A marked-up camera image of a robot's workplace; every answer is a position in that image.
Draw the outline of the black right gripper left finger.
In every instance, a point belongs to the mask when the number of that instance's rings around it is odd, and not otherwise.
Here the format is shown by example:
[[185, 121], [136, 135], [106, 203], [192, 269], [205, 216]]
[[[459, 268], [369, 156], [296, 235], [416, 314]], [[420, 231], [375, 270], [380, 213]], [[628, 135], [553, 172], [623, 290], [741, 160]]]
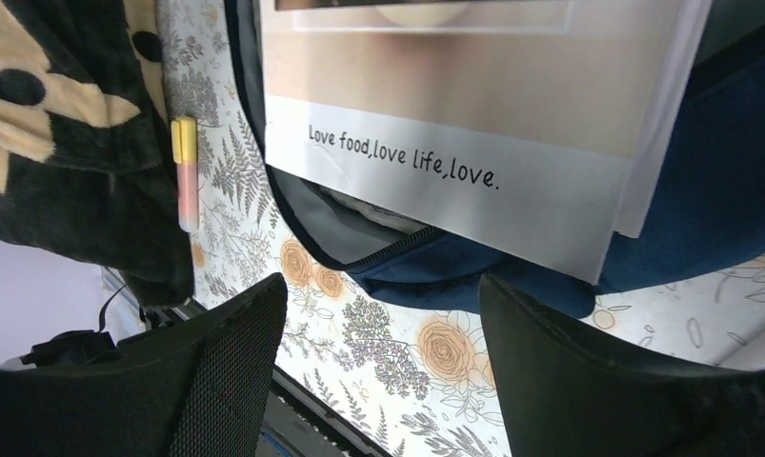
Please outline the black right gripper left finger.
[[32, 347], [0, 368], [0, 456], [252, 456], [287, 299], [274, 273], [119, 342], [81, 330]]

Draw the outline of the pink highlighter pen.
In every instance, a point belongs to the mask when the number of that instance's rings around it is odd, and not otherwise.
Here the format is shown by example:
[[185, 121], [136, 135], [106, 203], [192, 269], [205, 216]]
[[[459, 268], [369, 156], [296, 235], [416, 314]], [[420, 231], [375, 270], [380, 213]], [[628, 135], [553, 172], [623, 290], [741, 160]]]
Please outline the pink highlighter pen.
[[172, 157], [178, 185], [178, 222], [185, 232], [199, 227], [197, 123], [189, 116], [171, 121]]

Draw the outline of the navy blue backpack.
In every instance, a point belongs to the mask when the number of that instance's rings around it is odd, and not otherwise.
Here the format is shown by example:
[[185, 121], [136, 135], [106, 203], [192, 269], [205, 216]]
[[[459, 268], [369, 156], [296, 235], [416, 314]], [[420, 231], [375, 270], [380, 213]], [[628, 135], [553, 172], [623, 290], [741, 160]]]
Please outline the navy blue backpack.
[[[226, 3], [242, 111], [264, 158], [262, 1]], [[661, 286], [732, 267], [765, 253], [765, 1], [708, 1], [711, 9], [685, 82], [671, 135], [636, 234], [614, 233], [598, 280], [587, 283], [442, 229], [374, 207], [401, 240], [347, 273], [374, 299], [407, 308], [478, 312], [485, 275], [573, 317], [600, 294]]]

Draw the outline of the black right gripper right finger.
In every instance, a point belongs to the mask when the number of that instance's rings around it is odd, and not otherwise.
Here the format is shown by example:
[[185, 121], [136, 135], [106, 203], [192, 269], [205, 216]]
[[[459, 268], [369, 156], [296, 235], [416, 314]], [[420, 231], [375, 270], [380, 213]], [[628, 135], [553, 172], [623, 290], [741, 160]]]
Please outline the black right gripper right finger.
[[491, 275], [481, 322], [515, 456], [765, 456], [765, 369], [655, 352]]

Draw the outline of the beige tape box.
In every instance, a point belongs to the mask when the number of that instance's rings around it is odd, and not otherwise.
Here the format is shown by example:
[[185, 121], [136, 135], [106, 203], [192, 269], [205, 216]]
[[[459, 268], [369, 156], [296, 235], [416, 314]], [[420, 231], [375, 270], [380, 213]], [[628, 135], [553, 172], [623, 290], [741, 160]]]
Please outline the beige tape box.
[[262, 1], [264, 158], [333, 268], [378, 207], [593, 284], [636, 234], [708, 1]]

